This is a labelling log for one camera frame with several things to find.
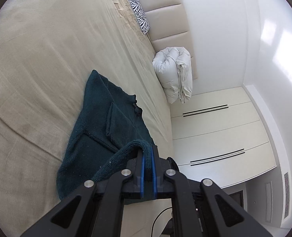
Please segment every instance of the black cable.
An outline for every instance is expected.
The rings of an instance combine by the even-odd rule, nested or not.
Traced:
[[[160,216],[162,213],[164,213],[166,210],[171,209],[171,208],[172,208],[172,207],[164,209],[164,210],[161,211],[160,214],[156,217],[155,221],[153,222],[153,226],[152,226],[152,228],[151,228],[151,237],[153,237],[153,227],[154,227],[154,225],[155,225],[155,223],[156,223],[156,220],[159,218],[159,216]]]

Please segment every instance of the white wardrobe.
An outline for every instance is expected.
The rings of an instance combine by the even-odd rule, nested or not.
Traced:
[[[264,126],[242,87],[170,105],[175,161],[187,178],[229,187],[276,167]]]

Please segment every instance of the beige bed sheet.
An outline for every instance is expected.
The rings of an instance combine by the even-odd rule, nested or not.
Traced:
[[[56,173],[93,69],[136,94],[159,154],[173,156],[153,47],[127,0],[8,0],[0,10],[0,227],[19,236],[59,202]],[[170,200],[125,206],[121,236],[149,237]],[[156,222],[159,236],[170,211]]]

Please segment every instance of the knit fabric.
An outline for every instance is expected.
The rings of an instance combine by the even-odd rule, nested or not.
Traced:
[[[145,179],[151,181],[151,146],[135,95],[93,70],[86,84],[83,108],[71,133],[57,173],[60,199],[86,180],[102,181],[124,169],[138,148],[145,156]]]

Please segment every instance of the beige upholstered headboard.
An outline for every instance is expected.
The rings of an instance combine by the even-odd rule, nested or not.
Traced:
[[[197,78],[192,37],[181,0],[139,0],[149,21],[148,35],[156,52],[185,47],[191,54],[192,78]]]

